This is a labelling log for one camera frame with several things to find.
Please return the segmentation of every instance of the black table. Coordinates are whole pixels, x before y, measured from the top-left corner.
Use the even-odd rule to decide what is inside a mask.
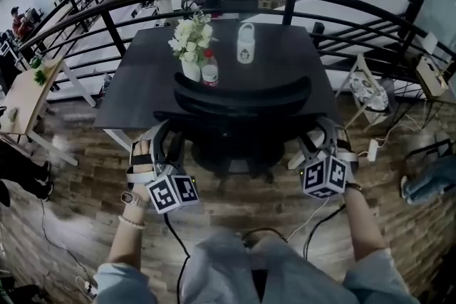
[[[308,76],[311,97],[301,115],[323,113],[341,122],[328,76],[311,38],[303,27],[279,24],[255,25],[255,56],[250,64],[237,61],[237,21],[213,21],[211,43],[219,66],[219,88],[255,90],[271,88]],[[95,127],[103,128],[125,149],[130,140],[121,130],[149,129],[158,121],[154,112],[186,113],[174,98],[174,74],[181,62],[172,54],[168,41],[174,27],[138,31],[128,47],[98,111]]]

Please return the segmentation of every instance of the hand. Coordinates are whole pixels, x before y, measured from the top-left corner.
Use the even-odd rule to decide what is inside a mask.
[[[149,148],[150,148],[150,143],[149,141],[139,141],[135,145],[135,149],[133,150],[133,156],[138,156],[139,154],[148,154],[149,153]],[[154,165],[153,164],[137,164],[133,166],[133,172],[138,173],[138,172],[148,172],[148,171],[153,171],[154,170]],[[144,201],[150,201],[150,195],[147,189],[145,188],[145,185],[143,184],[135,184],[133,187],[133,192],[138,194],[142,200]]]

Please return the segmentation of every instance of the white mug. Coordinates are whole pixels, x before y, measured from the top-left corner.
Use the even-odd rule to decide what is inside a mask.
[[[240,63],[251,63],[255,56],[255,26],[244,23],[239,29],[237,38],[237,60]]]

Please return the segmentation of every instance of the jeans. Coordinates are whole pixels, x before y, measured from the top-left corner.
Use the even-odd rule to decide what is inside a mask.
[[[33,163],[7,143],[0,142],[0,179],[16,182],[38,199],[45,199],[51,186],[41,185],[36,179],[44,181],[47,174],[46,168]]]
[[[404,183],[402,193],[408,204],[418,205],[452,185],[456,185],[456,156],[450,155],[439,158],[418,178]]]

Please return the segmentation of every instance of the gray pants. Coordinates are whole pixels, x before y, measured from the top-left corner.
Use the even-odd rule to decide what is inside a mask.
[[[423,204],[455,184],[456,156],[445,156],[433,162],[417,179],[406,182],[403,195],[408,204]]]

